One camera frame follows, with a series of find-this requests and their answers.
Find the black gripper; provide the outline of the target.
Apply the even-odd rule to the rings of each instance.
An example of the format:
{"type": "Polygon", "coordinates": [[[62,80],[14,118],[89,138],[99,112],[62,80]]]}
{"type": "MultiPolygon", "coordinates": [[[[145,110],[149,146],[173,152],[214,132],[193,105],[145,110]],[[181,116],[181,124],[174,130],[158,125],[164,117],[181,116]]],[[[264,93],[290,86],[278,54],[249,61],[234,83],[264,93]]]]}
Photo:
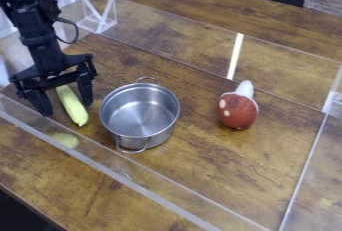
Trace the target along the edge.
{"type": "Polygon", "coordinates": [[[83,103],[86,106],[93,104],[93,79],[98,75],[93,60],[93,54],[63,54],[53,60],[35,63],[25,71],[11,76],[10,81],[19,90],[31,88],[25,91],[25,98],[45,117],[53,115],[53,104],[46,89],[78,81],[83,103]]]}

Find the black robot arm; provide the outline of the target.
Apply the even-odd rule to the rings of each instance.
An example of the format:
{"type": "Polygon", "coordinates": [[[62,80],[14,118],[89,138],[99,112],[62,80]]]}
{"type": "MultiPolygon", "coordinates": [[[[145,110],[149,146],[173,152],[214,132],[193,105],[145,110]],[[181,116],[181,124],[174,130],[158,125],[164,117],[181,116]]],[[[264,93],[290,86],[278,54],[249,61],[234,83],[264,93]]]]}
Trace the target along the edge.
{"type": "Polygon", "coordinates": [[[34,59],[34,65],[10,78],[18,96],[31,102],[43,116],[51,116],[53,104],[46,91],[77,82],[83,103],[90,105],[93,79],[98,75],[94,55],[66,55],[62,51],[54,23],[75,23],[59,17],[58,1],[0,0],[0,8],[19,30],[22,44],[34,59]]]}

